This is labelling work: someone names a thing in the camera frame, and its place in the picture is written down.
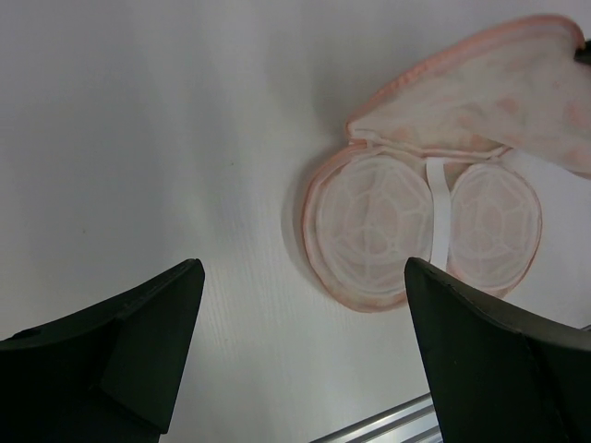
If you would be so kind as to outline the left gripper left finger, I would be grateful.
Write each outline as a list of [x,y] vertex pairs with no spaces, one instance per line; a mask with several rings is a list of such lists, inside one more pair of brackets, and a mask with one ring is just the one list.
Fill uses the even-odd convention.
[[4,442],[157,442],[169,430],[205,271],[187,259],[1,342]]

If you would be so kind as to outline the pink mesh laundry bag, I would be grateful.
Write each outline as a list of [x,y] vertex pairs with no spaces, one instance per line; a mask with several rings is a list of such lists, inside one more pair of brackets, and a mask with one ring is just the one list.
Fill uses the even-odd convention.
[[480,31],[411,67],[346,123],[311,179],[301,230],[324,290],[358,312],[404,303],[425,259],[502,297],[528,272],[543,218],[516,150],[590,175],[590,44],[560,15]]

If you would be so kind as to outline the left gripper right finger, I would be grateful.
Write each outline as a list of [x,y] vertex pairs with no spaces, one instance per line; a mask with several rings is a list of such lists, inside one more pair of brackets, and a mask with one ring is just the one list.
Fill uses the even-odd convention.
[[587,442],[590,333],[480,292],[420,258],[407,301],[446,442]]

